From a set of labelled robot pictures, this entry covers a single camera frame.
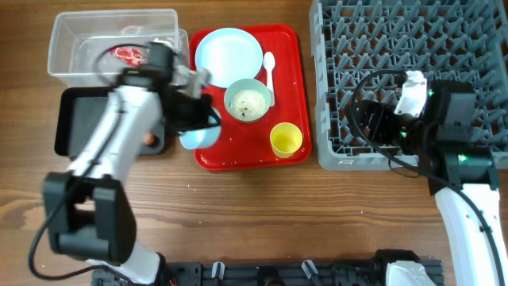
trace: plate rim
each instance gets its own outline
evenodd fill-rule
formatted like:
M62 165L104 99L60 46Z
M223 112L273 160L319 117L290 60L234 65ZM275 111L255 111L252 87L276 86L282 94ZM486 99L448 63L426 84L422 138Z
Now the plate rim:
M241 33L243 34L246 38L249 39L250 42L252 43L256 43L256 47L259 48L259 51L260 51L260 62L259 62L259 67L256 68L256 73L251 75L251 77L248 77L246 79L255 79L256 76L260 73L261 71L261 68L263 67L263 57L264 57L264 53L263 53L263 48L261 47L261 44L260 42L249 32L243 30L243 29L238 29L238 28L221 28L221 29L216 29L210 33L208 33L206 36L204 36L198 43L198 46L196 47L196 52L194 54L194 65L196 67L196 70L198 69L203 69L204 67L201 66L201 64L198 64L198 61L197 59L198 58L202 58L201 56L199 55L202 55L202 50L204 49L203 47L206 46L206 42L207 41L210 41L210 38L213 38L214 37L214 34L216 33L220 33L220 32L224 32L224 30L232 30L232 31L235 31L235 33ZM220 88L228 88L228 86L224 86L224 85L217 85L215 82L214 82L214 76L212 75L211 77L211 80L210 80L210 84L214 85L215 87L220 87Z

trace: black tray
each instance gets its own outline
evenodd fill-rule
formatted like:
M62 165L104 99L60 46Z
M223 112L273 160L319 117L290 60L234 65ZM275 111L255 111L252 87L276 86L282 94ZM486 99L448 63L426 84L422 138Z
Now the black tray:
M63 92L56 127L56 154L76 158L83 151L106 108L110 90L109 87L72 87ZM164 128L165 121L161 118L152 129L156 142L153 146L143 145L140 155L164 152Z

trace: clear plastic container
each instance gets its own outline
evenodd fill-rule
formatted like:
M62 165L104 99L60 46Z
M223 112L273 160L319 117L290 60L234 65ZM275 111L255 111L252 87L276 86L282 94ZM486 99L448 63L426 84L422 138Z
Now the clear plastic container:
M183 32L185 44L187 33ZM93 72L92 63L106 49L116 44L146 44L158 38L180 50L181 36L173 9L60 13L49 44L48 73L69 87L104 86ZM110 80L125 67L128 65L110 54L99 65Z
M179 30L180 34L180 49L178 62L181 65L186 67L190 67L191 62L189 60L189 37L187 36L187 32L184 29ZM173 75L173 82L176 85L187 84L187 77L184 75L180 75L179 73L175 73Z

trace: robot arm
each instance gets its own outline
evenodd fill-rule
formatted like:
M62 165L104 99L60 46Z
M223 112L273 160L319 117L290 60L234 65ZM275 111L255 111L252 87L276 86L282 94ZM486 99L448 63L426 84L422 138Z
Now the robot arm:
M51 217L64 201L48 224L54 252L105 265L131 284L167 286L171 275L164 257L136 240L136 221L123 186L143 136L163 116L175 133L212 127L209 116L218 124L220 118L211 109L211 97L201 95L210 78L207 71L175 68L175 54L164 44L152 43L149 49L146 65L118 76L98 127L67 172L48 175L44 203ZM187 77L185 87L170 85L174 72ZM75 207L86 200L94 201L95 210Z
M418 169L405 167L429 177L430 194L436 196L448 233L458 285L508 284L497 171L491 151L470 142L475 92L468 83L442 80L429 82L428 89L420 71L406 72L399 82L403 84L397 106L353 100L346 112L353 135L370 145L373 141L395 144L406 155L418 155ZM366 128L368 136L363 134ZM406 280L411 273L415 273L412 284L421 285L420 272L415 265L388 267L386 285L399 285L396 281Z

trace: yellow cup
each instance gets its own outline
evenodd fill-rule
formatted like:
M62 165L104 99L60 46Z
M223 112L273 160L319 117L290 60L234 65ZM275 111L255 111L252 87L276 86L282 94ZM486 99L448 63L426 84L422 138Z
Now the yellow cup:
M270 144L279 158L289 158L302 146L302 131L292 123L279 123L271 129Z

